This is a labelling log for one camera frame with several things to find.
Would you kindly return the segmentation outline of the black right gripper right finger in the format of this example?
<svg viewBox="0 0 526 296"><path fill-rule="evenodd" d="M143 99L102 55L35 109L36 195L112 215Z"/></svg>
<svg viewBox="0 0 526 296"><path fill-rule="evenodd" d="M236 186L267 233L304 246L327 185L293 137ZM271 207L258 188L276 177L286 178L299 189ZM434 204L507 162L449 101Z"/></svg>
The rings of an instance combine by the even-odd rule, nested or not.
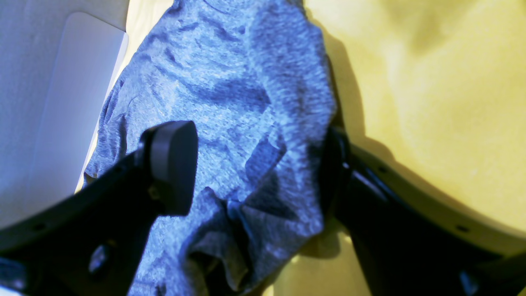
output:
<svg viewBox="0 0 526 296"><path fill-rule="evenodd" d="M434 200L330 127L323 207L349 232L373 296L518 296L525 238Z"/></svg>

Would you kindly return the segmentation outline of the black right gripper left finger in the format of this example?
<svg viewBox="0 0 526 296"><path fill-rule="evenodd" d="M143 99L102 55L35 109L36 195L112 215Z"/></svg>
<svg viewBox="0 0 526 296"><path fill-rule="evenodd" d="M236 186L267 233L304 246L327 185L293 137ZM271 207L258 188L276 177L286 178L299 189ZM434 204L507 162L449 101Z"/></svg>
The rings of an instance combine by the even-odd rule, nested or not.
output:
<svg viewBox="0 0 526 296"><path fill-rule="evenodd" d="M26 296L125 296L154 221L188 215L198 135L191 120L139 146L78 193L1 230L1 288Z"/></svg>

